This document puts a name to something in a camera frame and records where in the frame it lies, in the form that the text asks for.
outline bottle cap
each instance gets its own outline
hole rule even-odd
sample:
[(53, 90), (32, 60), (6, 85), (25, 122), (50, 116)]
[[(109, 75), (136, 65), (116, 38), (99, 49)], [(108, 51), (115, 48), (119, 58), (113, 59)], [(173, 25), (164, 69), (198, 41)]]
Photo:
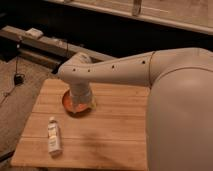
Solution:
[(50, 121), (50, 122), (54, 122), (54, 121), (55, 121), (55, 117), (54, 117), (54, 116), (51, 116), (50, 119), (49, 119), (49, 121)]

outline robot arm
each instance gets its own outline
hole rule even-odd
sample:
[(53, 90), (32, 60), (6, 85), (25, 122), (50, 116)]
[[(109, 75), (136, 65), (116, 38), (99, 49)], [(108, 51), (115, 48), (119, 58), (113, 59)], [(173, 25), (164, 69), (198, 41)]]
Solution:
[(89, 82), (151, 86), (146, 115), (150, 171), (213, 170), (213, 54), (165, 50), (92, 64), (78, 53), (59, 69), (74, 103), (88, 103)]
[(121, 59), (92, 63), (84, 53), (77, 53), (59, 68), (59, 78), (70, 85), (74, 106), (90, 103), (89, 82), (149, 86), (181, 54), (193, 49), (165, 50)]

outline wooden table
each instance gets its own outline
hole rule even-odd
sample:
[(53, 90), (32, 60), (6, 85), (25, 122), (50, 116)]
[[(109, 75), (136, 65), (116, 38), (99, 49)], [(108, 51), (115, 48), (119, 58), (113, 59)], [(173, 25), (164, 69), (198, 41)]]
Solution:
[[(61, 99), (68, 85), (45, 81), (32, 110), (12, 166), (147, 170), (145, 109), (147, 88), (91, 84), (97, 108), (84, 117), (70, 117)], [(47, 124), (59, 122), (63, 154), (51, 158), (47, 149)]]

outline dark background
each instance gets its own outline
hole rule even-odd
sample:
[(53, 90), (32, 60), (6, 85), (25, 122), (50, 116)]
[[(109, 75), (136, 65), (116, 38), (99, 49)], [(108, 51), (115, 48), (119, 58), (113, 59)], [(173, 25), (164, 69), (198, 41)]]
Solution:
[(69, 43), (116, 57), (183, 47), (213, 50), (213, 37), (209, 35), (42, 0), (1, 0), (0, 14), (6, 14), (0, 17), (1, 27), (11, 25), (25, 30), (35, 27), (46, 36), (64, 38)]

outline white bottle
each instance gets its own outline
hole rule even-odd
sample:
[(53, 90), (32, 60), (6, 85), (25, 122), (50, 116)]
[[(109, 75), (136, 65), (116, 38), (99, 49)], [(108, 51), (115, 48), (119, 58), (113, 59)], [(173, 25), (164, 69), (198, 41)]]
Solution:
[(54, 117), (50, 117), (48, 124), (48, 150), (52, 157), (55, 157), (62, 152), (60, 130), (58, 122)]

